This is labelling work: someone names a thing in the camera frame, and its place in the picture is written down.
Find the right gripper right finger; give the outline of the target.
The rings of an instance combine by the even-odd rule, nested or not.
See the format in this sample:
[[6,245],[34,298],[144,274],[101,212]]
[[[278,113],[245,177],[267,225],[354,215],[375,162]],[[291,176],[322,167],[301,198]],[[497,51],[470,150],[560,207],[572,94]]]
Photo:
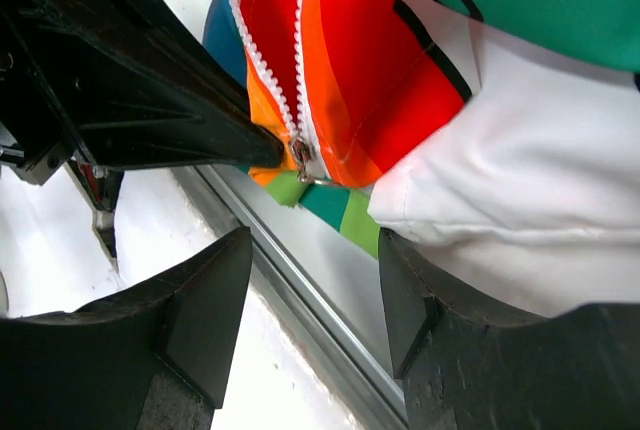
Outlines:
[[492,298],[392,231],[379,272],[393,375],[413,429],[635,429],[639,308],[545,318]]

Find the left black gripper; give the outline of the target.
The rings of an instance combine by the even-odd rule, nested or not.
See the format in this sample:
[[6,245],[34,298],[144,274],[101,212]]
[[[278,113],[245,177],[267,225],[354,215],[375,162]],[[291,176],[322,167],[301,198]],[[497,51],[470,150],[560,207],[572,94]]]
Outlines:
[[106,171],[273,168],[282,143],[163,0],[1,0],[1,161],[34,185]]

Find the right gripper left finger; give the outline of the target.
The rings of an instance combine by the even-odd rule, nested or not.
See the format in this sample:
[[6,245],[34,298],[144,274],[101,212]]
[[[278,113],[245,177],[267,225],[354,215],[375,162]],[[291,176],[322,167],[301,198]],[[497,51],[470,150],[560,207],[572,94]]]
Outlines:
[[5,429],[207,429],[222,406],[248,290],[238,227],[78,310],[1,322]]

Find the rainbow hooded kids jacket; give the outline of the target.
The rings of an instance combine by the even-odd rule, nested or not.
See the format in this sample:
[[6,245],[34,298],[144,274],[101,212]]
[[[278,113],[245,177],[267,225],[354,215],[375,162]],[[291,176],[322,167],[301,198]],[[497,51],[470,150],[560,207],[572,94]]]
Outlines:
[[639,0],[214,0],[204,44],[278,204],[545,316],[638,301]]

